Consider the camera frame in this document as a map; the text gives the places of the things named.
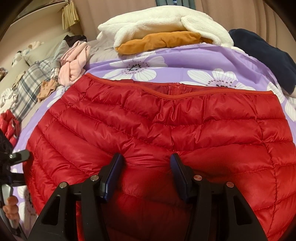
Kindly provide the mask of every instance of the clamp jaw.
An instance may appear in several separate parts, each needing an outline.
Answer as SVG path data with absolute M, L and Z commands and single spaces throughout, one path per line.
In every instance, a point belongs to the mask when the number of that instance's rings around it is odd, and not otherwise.
M 215 184 L 194 175 L 176 153 L 170 166 L 180 198 L 193 204 L 185 241 L 267 241 L 256 215 L 232 182 Z
M 81 201 L 85 241 L 109 241 L 101 203 L 112 197 L 123 161 L 123 156 L 116 153 L 98 175 L 79 184 L 60 183 L 41 211 L 28 241 L 77 241 L 77 201 Z

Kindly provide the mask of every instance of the red garment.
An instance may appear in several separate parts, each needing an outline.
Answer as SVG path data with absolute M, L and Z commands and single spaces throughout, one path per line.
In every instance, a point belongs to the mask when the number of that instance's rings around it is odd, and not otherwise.
M 235 183 L 269 241 L 296 213 L 295 145 L 271 91 L 88 74 L 46 112 L 27 148 L 33 158 L 24 173 L 37 213 L 59 183 L 83 182 L 114 153 L 124 155 L 118 188 L 102 206 L 111 241 L 184 240 L 191 206 L 176 192 L 172 153 L 211 182 Z
M 12 146 L 15 147 L 20 135 L 20 122 L 15 118 L 10 110 L 0 114 L 0 129 Z

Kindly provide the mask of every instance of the plaid fabric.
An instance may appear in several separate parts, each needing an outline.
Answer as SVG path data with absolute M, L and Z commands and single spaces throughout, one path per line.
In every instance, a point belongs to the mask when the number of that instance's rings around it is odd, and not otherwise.
M 51 58 L 35 62 L 21 78 L 17 86 L 18 99 L 11 108 L 18 121 L 22 121 L 37 103 L 41 83 L 50 80 L 50 62 Z

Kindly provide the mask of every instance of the pink clothing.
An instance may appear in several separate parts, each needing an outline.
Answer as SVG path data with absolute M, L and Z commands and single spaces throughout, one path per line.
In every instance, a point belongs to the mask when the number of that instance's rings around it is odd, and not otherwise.
M 86 42 L 77 41 L 62 57 L 58 82 L 63 86 L 74 84 L 84 73 L 90 46 Z

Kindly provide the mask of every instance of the hand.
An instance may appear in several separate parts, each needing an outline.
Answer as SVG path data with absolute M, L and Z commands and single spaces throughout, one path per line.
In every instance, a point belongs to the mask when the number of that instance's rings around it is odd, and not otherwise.
M 18 213 L 18 199 L 15 196 L 7 198 L 7 205 L 3 207 L 3 211 L 6 214 L 6 217 L 10 220 L 16 220 L 20 222 L 20 215 Z

